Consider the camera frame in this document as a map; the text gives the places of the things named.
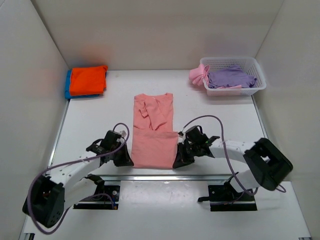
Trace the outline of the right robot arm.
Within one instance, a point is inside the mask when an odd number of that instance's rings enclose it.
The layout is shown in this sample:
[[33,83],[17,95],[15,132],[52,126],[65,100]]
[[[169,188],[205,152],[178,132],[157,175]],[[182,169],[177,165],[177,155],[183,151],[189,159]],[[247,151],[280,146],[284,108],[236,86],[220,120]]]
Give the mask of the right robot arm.
[[183,139],[177,144],[173,169],[193,164],[196,157],[224,158],[229,167],[232,167],[231,161],[248,166],[248,170],[243,172],[230,169],[231,177],[224,187],[224,195],[229,200],[236,200],[243,192],[259,187],[275,191],[293,170],[293,164],[267,138],[260,138],[256,142],[240,142],[225,140],[220,136],[208,137],[199,125],[179,135]]

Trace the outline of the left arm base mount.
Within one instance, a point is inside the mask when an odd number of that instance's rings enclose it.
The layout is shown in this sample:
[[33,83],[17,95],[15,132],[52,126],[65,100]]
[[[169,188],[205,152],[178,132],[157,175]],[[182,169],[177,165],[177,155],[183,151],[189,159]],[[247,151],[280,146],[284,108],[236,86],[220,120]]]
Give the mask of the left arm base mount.
[[96,185],[92,196],[73,205],[75,210],[113,210],[119,209],[121,182],[106,180],[91,174],[88,178]]

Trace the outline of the salmon pink t shirt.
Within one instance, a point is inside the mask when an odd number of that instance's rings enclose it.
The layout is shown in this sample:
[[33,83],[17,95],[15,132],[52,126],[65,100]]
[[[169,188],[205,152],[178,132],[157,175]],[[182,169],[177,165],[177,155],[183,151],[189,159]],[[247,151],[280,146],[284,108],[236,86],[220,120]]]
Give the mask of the salmon pink t shirt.
[[178,147],[173,117],[172,93],[134,97],[131,159],[135,168],[173,168]]

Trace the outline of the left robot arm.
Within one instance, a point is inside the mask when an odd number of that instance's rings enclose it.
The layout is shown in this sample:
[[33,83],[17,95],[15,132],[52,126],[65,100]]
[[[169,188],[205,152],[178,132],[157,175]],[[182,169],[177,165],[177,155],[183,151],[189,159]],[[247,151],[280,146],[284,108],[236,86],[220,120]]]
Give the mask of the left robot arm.
[[50,173],[42,173],[30,187],[22,211],[32,220],[50,229],[59,225],[66,211],[83,200],[107,198],[105,182],[93,171],[112,161],[117,167],[132,167],[125,131],[109,130],[95,140],[75,163],[61,165]]

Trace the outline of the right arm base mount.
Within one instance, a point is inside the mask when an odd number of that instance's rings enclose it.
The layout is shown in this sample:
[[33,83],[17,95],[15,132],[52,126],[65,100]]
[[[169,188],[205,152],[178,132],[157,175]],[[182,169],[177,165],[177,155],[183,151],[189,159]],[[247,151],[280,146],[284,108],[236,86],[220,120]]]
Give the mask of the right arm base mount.
[[202,204],[209,203],[211,212],[254,212],[257,211],[255,197],[243,192],[233,190],[226,180],[209,180],[206,196],[197,200]]

